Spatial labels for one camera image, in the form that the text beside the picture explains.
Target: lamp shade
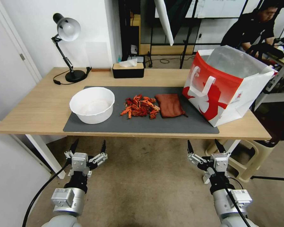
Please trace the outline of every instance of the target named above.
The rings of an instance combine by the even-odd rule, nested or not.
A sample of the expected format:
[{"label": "lamp shade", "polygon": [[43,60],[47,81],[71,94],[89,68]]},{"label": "lamp shade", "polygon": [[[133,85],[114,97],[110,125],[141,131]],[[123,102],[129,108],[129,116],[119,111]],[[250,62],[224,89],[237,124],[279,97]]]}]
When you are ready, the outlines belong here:
[{"label": "lamp shade", "polygon": [[53,19],[57,24],[58,35],[62,40],[70,42],[78,38],[81,31],[78,21],[63,17],[59,13],[54,14]]}]

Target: door hinge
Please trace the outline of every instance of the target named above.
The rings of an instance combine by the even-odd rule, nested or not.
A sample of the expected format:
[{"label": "door hinge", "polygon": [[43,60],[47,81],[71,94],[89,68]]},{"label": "door hinge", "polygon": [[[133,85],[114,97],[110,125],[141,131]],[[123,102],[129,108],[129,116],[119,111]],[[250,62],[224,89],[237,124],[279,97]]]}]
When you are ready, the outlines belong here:
[{"label": "door hinge", "polygon": [[25,60],[25,57],[24,57],[23,54],[20,54],[20,57],[21,57],[21,59],[22,59],[23,61]]}]

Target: gray mat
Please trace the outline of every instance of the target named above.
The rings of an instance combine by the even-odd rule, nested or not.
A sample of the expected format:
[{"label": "gray mat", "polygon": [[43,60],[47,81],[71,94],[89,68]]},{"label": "gray mat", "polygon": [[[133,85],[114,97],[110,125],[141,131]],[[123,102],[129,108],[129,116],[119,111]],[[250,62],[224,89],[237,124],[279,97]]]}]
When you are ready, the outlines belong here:
[{"label": "gray mat", "polygon": [[[133,133],[206,133],[218,134],[217,127],[213,127],[198,110],[181,95],[182,87],[110,87],[105,86],[115,94],[113,113],[106,121],[89,125],[85,124],[71,113],[63,131],[65,132],[133,132]],[[162,118],[160,114],[156,119],[150,120],[146,117],[120,116],[125,109],[125,99],[133,98],[142,94],[154,98],[157,94],[178,93],[183,109],[188,117],[179,116],[175,118]]]}]

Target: tissue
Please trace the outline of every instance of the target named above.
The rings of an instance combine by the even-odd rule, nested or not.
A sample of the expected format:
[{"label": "tissue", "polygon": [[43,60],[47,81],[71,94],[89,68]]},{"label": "tissue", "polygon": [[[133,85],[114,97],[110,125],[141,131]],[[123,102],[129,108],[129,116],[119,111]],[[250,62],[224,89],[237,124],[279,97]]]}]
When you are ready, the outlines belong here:
[{"label": "tissue", "polygon": [[133,67],[133,66],[137,66],[137,62],[138,62],[138,59],[135,58],[135,59],[127,60],[127,61],[121,61],[119,62],[119,65],[121,67]]}]

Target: door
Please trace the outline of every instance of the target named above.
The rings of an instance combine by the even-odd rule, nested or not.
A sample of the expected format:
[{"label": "door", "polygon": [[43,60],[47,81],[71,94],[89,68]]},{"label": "door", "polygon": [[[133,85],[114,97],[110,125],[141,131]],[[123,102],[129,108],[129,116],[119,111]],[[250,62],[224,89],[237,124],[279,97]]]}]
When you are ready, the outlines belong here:
[{"label": "door", "polygon": [[22,226],[28,205],[49,177],[12,136],[0,135],[0,226]]},{"label": "door", "polygon": [[37,84],[0,19],[0,120]]}]

